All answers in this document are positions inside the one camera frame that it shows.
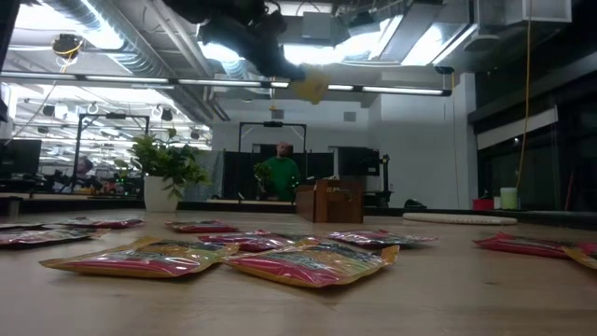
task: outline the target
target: computer monitor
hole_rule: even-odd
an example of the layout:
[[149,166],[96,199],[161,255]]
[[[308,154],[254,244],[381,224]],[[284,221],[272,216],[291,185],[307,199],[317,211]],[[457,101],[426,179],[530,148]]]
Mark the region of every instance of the computer monitor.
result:
[[0,139],[0,175],[37,174],[41,140]]
[[380,151],[366,147],[338,147],[338,173],[348,176],[379,176]]

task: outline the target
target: white planter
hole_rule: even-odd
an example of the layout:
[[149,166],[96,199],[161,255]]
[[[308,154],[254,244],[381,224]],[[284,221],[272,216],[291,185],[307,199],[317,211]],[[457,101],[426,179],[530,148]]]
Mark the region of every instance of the white planter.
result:
[[178,206],[178,198],[170,195],[170,189],[164,190],[172,184],[171,180],[162,181],[161,177],[146,176],[145,192],[146,210],[148,212],[175,212]]

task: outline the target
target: wooden table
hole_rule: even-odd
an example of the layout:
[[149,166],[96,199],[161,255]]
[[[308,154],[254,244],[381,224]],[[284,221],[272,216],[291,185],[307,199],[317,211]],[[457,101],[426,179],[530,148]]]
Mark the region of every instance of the wooden table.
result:
[[[498,231],[597,241],[597,232],[551,227],[473,227],[366,217],[364,225],[313,224],[295,215],[142,211],[62,217],[141,216],[144,228],[104,238],[22,251],[0,251],[0,334],[109,335],[595,335],[597,273],[568,260],[494,252],[472,239]],[[52,220],[56,215],[22,219]],[[62,258],[152,235],[193,241],[166,219],[222,219],[244,230],[325,232],[382,228],[438,236],[403,250],[396,265],[352,286],[304,289],[239,273],[225,265],[188,280],[77,275],[44,268]]]

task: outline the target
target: potted plant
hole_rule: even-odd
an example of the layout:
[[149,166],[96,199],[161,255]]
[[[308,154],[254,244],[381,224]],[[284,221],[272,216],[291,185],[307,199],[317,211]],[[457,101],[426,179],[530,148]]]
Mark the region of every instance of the potted plant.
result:
[[[169,130],[168,135],[167,141],[157,139],[156,135],[132,139],[131,164],[146,174],[144,198],[149,212],[174,212],[183,198],[185,185],[209,183],[207,172],[196,163],[201,151],[189,145],[173,147],[179,143],[173,140],[176,130]],[[129,167],[122,160],[114,163]]]
[[257,179],[257,198],[267,200],[270,192],[270,183],[273,171],[268,164],[258,163],[253,167],[255,178]]

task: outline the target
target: wooden box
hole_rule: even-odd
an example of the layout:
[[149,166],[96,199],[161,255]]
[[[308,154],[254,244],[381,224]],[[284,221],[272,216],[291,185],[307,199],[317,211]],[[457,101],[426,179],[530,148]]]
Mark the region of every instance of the wooden box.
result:
[[297,214],[315,223],[363,223],[363,186],[358,182],[319,180],[298,186]]

